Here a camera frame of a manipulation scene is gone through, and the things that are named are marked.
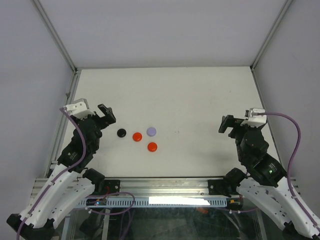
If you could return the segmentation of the black earbud charging case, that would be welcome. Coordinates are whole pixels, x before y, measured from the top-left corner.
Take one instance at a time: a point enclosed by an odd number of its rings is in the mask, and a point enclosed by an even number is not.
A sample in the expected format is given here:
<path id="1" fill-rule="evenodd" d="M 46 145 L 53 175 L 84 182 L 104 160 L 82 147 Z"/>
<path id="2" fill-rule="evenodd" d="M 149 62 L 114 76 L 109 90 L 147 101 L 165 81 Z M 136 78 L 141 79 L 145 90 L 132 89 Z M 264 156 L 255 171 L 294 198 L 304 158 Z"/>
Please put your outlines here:
<path id="1" fill-rule="evenodd" d="M 127 135 L 127 131 L 124 128 L 120 128 L 116 134 L 119 138 L 124 138 Z"/>

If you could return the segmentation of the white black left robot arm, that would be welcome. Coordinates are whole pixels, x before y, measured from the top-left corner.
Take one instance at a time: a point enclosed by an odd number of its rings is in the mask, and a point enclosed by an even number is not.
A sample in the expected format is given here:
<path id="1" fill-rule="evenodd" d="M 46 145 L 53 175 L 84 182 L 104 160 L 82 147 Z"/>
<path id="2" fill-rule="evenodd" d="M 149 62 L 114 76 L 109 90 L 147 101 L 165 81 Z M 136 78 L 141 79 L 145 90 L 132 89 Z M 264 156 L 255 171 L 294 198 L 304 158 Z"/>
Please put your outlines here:
<path id="1" fill-rule="evenodd" d="M 60 108 L 75 127 L 73 136 L 34 200 L 8 217 L 6 222 L 16 232 L 16 239 L 50 240 L 78 202 L 103 192 L 104 175 L 86 166 L 99 149 L 102 130 L 114 124 L 116 117 L 111 107 L 97 107 L 103 116 L 91 111 L 84 98 Z"/>

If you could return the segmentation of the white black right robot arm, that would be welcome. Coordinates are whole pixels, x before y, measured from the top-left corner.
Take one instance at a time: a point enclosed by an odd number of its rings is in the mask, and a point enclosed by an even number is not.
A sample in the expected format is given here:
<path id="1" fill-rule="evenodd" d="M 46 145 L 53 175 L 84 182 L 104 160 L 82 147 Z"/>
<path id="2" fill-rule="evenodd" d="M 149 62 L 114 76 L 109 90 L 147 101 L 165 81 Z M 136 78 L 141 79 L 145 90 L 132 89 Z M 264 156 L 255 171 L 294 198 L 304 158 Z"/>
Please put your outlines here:
<path id="1" fill-rule="evenodd" d="M 222 117 L 219 133 L 231 128 L 238 161 L 246 172 L 233 168 L 223 177 L 222 194 L 238 193 L 266 214 L 288 240 L 320 237 L 320 218 L 306 205 L 289 180 L 289 172 L 268 154 L 262 129 L 267 123 L 261 109 L 247 111 L 246 118 Z"/>

